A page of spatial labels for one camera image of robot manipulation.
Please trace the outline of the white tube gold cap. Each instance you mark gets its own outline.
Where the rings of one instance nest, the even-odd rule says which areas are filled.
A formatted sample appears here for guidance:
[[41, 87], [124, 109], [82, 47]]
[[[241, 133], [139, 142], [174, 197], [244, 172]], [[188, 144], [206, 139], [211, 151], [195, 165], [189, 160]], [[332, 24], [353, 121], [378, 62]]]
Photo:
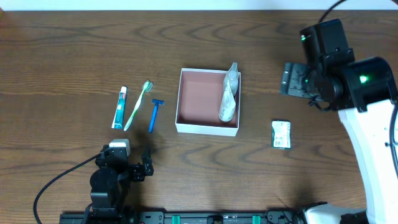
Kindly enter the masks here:
[[229, 80], [226, 81], [220, 104], [219, 119], [222, 122], [230, 122], [236, 110], [236, 102], [232, 93]]

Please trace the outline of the blue liquid clear bottle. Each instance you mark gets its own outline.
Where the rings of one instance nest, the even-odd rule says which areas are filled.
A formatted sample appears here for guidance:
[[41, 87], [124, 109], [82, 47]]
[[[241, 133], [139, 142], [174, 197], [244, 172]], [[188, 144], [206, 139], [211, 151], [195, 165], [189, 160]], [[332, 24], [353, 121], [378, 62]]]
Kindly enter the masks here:
[[224, 88], [226, 88], [227, 84], [229, 83], [231, 92], [233, 96], [236, 95], [236, 92], [238, 90], [238, 84], [239, 84], [239, 72], [238, 72], [238, 63], [233, 62], [232, 66], [228, 70], [225, 78], [224, 78]]

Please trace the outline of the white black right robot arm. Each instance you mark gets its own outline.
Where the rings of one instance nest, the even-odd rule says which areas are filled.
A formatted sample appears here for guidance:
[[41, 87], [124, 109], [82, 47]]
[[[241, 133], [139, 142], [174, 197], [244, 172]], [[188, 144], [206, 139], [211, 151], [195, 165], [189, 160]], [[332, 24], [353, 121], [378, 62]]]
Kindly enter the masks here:
[[304, 223], [397, 223], [397, 87], [380, 57], [337, 60], [317, 71], [284, 66], [280, 94], [327, 102], [351, 140], [366, 195], [366, 208], [328, 203], [305, 208]]

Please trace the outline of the green white soap bar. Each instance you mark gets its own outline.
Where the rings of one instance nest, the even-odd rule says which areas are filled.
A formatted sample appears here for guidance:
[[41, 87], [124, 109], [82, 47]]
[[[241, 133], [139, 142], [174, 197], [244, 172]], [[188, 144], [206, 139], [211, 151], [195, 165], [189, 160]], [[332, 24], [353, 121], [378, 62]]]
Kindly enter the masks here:
[[276, 149], [290, 149], [290, 121], [273, 120], [271, 122], [272, 128], [272, 147]]

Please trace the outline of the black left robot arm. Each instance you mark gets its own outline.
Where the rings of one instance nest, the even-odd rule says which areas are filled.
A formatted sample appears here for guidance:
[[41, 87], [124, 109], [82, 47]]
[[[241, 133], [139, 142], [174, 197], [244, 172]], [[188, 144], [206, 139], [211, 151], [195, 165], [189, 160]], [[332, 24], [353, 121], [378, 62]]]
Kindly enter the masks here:
[[152, 176], [154, 168], [150, 149], [145, 149], [142, 162], [131, 164], [126, 147], [104, 145], [95, 159], [99, 169], [90, 178], [93, 215], [116, 218], [121, 216], [132, 182]]

